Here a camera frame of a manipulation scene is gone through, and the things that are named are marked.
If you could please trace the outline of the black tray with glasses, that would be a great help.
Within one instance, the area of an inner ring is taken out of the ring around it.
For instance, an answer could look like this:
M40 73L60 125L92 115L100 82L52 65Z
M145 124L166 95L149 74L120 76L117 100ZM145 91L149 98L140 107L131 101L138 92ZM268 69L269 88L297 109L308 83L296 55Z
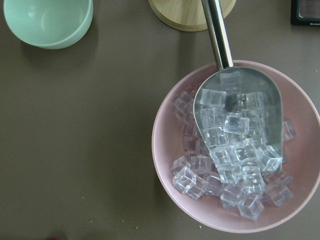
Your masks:
M320 0L291 0L290 23L301 26L319 26Z

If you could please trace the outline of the mint green bowl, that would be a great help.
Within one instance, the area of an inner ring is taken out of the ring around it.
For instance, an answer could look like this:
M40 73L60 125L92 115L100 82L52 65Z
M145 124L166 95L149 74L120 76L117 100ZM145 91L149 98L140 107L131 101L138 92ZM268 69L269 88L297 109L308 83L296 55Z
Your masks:
M5 0L3 13L11 32L26 44L63 49L77 43L93 20L92 0Z

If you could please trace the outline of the wooden cup tree stand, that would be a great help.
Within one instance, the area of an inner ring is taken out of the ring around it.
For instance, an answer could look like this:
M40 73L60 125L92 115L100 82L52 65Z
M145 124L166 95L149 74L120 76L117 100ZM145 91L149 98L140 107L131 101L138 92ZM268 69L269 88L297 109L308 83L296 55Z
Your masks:
M207 29L207 21L201 0L150 0L149 5L164 24L184 32Z

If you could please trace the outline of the pink bowl of ice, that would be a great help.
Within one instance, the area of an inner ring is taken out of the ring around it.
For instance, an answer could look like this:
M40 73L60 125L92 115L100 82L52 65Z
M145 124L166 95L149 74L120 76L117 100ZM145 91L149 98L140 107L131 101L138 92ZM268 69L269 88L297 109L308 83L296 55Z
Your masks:
M292 122L296 138L284 143L288 162L283 169L293 177L289 185L293 198L277 207L265 206L258 220L242 218L234 210L223 209L215 197L198 200L179 193L173 187L170 167L184 154L180 124L174 115L173 101L183 90L193 90L216 72L214 64L205 65L182 78L163 100L152 130L151 149L158 178L172 201L191 218L216 230L229 233L256 233L277 227L297 215L309 202L320 183L320 116L309 96L292 79L267 65L236 60L237 66L251 67L269 75L278 86L283 116Z

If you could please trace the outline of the steel ice scoop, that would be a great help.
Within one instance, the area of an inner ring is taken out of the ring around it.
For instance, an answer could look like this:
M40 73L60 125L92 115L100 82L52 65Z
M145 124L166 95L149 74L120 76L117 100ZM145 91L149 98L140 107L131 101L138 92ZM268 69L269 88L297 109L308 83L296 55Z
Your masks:
M281 169L283 103L275 82L265 73L235 66L220 2L202 2L217 71L198 88L193 115L219 172L240 171L244 164L262 173Z

